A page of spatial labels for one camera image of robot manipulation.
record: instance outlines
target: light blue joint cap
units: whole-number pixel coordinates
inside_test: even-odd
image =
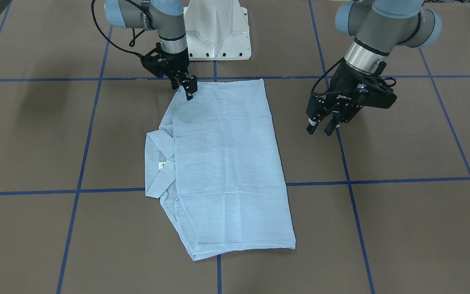
[[[104,12],[106,13],[106,19],[113,27],[126,28],[118,0],[106,0],[104,2]]]
[[[151,5],[157,8],[158,11],[168,15],[183,15],[184,7],[182,7],[181,0],[151,0]]]
[[[423,0],[376,0],[373,10],[385,17],[411,18],[420,12]]]
[[[422,45],[418,46],[418,48],[422,48],[422,47],[433,44],[434,41],[438,39],[438,36],[442,32],[442,19],[440,18],[440,16],[438,16],[438,14],[436,14],[431,9],[429,9],[429,11],[431,11],[433,15],[435,16],[435,28],[433,28],[431,35],[429,36],[429,39],[427,39],[427,41],[425,41]]]
[[[338,11],[336,12],[336,29],[346,35],[349,35],[349,13],[351,12],[351,6],[353,6],[354,3],[354,1],[345,2],[341,5],[340,8],[338,8]]]

